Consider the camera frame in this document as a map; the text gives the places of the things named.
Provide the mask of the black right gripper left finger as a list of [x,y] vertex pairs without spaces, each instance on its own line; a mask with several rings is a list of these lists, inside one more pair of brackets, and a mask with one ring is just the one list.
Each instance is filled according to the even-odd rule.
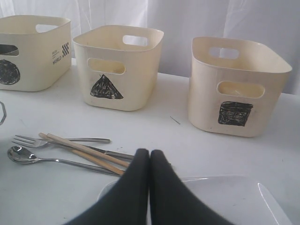
[[149,193],[150,157],[138,149],[113,187],[68,225],[145,225]]

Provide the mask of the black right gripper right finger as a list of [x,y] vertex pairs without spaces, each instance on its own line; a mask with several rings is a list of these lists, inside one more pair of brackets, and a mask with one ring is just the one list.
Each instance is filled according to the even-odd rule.
[[150,213],[153,225],[207,225],[204,205],[176,175],[164,153],[150,155]]

